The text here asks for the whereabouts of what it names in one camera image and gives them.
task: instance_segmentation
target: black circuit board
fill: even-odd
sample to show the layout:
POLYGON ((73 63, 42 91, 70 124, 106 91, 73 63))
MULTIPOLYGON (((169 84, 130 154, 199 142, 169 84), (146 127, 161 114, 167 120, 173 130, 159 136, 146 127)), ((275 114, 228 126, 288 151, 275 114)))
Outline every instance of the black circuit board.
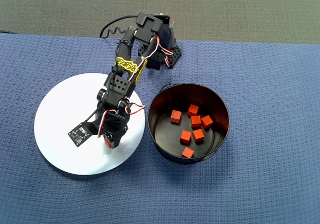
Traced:
POLYGON ((68 135, 71 138, 71 140, 74 142, 74 144, 77 147, 79 147, 86 140, 88 140, 89 137, 92 136, 92 133, 85 126, 82 126, 82 123, 80 123, 74 129, 72 129, 68 133, 68 135))

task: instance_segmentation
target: metal container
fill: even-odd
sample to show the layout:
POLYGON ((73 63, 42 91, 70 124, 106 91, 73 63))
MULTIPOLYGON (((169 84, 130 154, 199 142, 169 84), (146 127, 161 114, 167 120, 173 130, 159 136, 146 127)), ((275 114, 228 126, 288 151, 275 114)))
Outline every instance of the metal container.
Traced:
POLYGON ((161 91, 152 101, 147 124, 157 150, 167 159, 192 164, 212 157, 227 138, 230 118, 227 107, 222 99, 211 89, 198 84, 179 84, 161 91), (213 125, 205 130, 204 140, 196 143, 191 137, 188 145, 180 143, 182 130, 192 132, 190 117, 187 115, 189 106, 199 107, 198 115, 210 115, 213 125), (181 111, 179 124, 171 123, 172 110, 181 111), (192 158, 183 158, 185 147, 194 150, 192 158))

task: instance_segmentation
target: white disc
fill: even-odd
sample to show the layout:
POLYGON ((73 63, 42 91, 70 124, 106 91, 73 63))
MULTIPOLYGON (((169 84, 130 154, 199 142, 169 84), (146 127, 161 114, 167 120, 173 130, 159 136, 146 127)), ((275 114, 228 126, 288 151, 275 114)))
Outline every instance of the white disc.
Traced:
MULTIPOLYGON (((92 136, 78 148, 68 136, 69 131, 97 108, 97 94, 106 78, 106 74, 100 73, 68 78, 50 90, 36 112, 36 143, 44 157, 65 172, 91 175, 109 171, 127 160, 141 141, 145 129, 144 110, 130 116, 128 130, 114 149, 105 144, 103 136, 92 136)), ((135 92, 130 102, 142 104, 135 92)))

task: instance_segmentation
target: yellow label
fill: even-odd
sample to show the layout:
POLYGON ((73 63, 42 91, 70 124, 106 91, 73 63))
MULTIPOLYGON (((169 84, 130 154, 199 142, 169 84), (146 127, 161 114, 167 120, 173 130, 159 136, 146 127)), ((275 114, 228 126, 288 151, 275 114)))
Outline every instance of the yellow label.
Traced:
POLYGON ((131 73, 137 72, 137 70, 136 70, 137 64, 136 63, 133 63, 132 61, 125 60, 121 57, 117 57, 117 60, 118 60, 118 66, 125 68, 126 70, 130 71, 131 73))
POLYGON ((137 76, 136 79, 135 79, 135 84, 138 83, 138 81, 139 81, 139 79, 140 79, 140 77, 141 77, 141 74, 142 74, 143 70, 145 69, 146 63, 147 63, 147 60, 144 61, 143 67, 142 67, 142 69, 140 70, 138 76, 137 76))

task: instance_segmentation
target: orange block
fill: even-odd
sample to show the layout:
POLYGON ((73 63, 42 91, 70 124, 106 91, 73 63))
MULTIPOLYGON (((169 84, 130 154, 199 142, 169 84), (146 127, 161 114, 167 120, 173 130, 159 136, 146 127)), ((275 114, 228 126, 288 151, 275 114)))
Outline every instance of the orange block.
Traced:
POLYGON ((199 128, 201 127, 201 118, 200 116, 191 116, 191 127, 192 128, 199 128))
POLYGON ((192 136, 195 142, 201 142, 205 139, 202 129, 194 130, 192 136))
POLYGON ((191 138, 191 132, 187 132, 183 130, 181 133, 180 142, 189 144, 190 138, 191 138))
POLYGON ((180 119, 181 119, 181 112, 173 110, 171 114, 171 122, 180 123, 180 119))
POLYGON ((207 129, 207 128, 211 127, 214 122, 212 121, 211 117, 208 115, 208 116, 201 118, 201 123, 202 123, 203 128, 207 129))
POLYGON ((188 116, 197 115, 198 110, 199 110, 198 106, 191 104, 188 110, 188 116))
POLYGON ((191 158, 193 154, 194 154, 194 150, 192 150, 191 148, 185 147, 181 156, 183 158, 191 158))

